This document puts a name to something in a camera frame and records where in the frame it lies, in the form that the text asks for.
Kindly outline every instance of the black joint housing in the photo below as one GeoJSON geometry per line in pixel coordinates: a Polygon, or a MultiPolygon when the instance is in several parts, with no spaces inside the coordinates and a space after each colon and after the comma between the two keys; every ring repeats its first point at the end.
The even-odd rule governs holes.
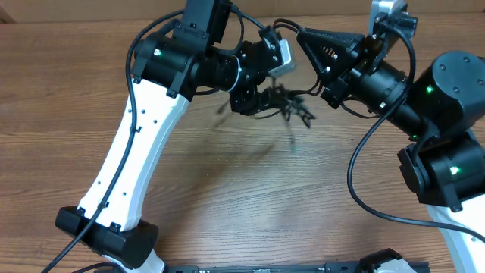
{"type": "MultiPolygon", "coordinates": [[[[371,74],[353,69],[350,73],[350,82],[355,87],[352,88],[351,94],[358,101],[364,103],[372,112],[384,115],[404,92],[407,77],[404,72],[382,61],[371,74]]],[[[409,136],[421,135],[424,130],[421,117],[407,102],[390,115],[389,121],[409,136]]]]}
{"type": "Polygon", "coordinates": [[[485,115],[485,63],[468,52],[442,54],[409,91],[408,104],[432,121],[445,140],[485,115]]]}
{"type": "MultiPolygon", "coordinates": [[[[89,222],[83,214],[83,210],[78,210],[76,206],[61,208],[55,226],[75,237],[89,222]]],[[[108,255],[128,269],[139,268],[157,242],[157,226],[140,220],[138,226],[130,231],[119,230],[119,224],[111,223],[110,227],[105,227],[95,223],[84,235],[82,243],[94,253],[108,255]]]]}
{"type": "Polygon", "coordinates": [[[402,176],[420,203],[462,210],[462,202],[485,193],[485,151],[468,130],[461,138],[419,152],[411,144],[398,153],[402,176]]]}

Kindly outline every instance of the wood grain surface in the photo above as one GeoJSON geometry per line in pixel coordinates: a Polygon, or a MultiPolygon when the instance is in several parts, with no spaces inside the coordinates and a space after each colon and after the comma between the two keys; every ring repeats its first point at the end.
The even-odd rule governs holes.
{"type": "MultiPolygon", "coordinates": [[[[371,0],[232,0],[255,17],[368,14],[371,0]]],[[[406,0],[412,13],[481,12],[485,0],[406,0]]],[[[185,0],[0,0],[18,23],[153,20],[185,0]]]]}
{"type": "MultiPolygon", "coordinates": [[[[367,16],[294,17],[306,27],[363,33],[367,16]]],[[[483,14],[422,14],[413,40],[418,72],[442,52],[483,55],[483,14]]],[[[263,20],[269,24],[271,18],[263,20]]],[[[54,226],[60,207],[76,205],[97,175],[127,97],[124,59],[148,21],[0,25],[0,271],[38,272],[69,243],[54,226]]],[[[237,41],[228,25],[224,46],[237,41]]],[[[254,27],[247,39],[257,41],[254,27]]],[[[292,41],[294,34],[284,32],[292,41]]],[[[280,82],[315,81],[292,42],[298,69],[280,82]]],[[[408,70],[404,46],[390,62],[408,70]]],[[[153,174],[143,218],[159,229],[156,252],[170,265],[295,265],[356,260],[392,247],[435,272],[453,272],[438,230],[381,220],[347,192],[346,169],[373,121],[307,98],[318,117],[307,130],[292,121],[216,115],[227,94],[196,97],[171,135],[153,174]]],[[[365,113],[358,104],[352,107],[365,113]]],[[[485,123],[474,127],[485,143],[485,123]]],[[[355,167],[355,187],[370,206],[428,219],[399,172],[407,137],[385,123],[355,167]]],[[[55,272],[102,261],[78,245],[55,272]]]]}

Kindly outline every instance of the black bracket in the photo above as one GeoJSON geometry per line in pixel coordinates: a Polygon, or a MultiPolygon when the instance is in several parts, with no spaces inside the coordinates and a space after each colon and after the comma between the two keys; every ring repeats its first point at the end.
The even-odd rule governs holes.
{"type": "MultiPolygon", "coordinates": [[[[288,266],[239,266],[199,268],[197,266],[168,267],[164,273],[368,273],[359,271],[359,262],[326,262],[323,265],[288,265],[288,266]]],[[[417,273],[430,273],[427,262],[410,262],[417,273]]]]}
{"type": "Polygon", "coordinates": [[[381,250],[362,258],[358,263],[357,272],[374,273],[383,263],[394,259],[402,259],[401,254],[392,249],[381,250]]]}
{"type": "Polygon", "coordinates": [[[298,33],[296,40],[308,56],[321,84],[328,86],[355,66],[364,38],[361,34],[307,28],[298,33]]]}
{"type": "MultiPolygon", "coordinates": [[[[55,226],[75,237],[87,225],[84,210],[76,206],[59,210],[55,226]]],[[[84,235],[82,243],[98,255],[108,255],[121,262],[128,269],[139,268],[150,255],[157,242],[158,228],[140,220],[138,226],[130,231],[120,232],[119,224],[110,227],[95,223],[84,235]]]]}

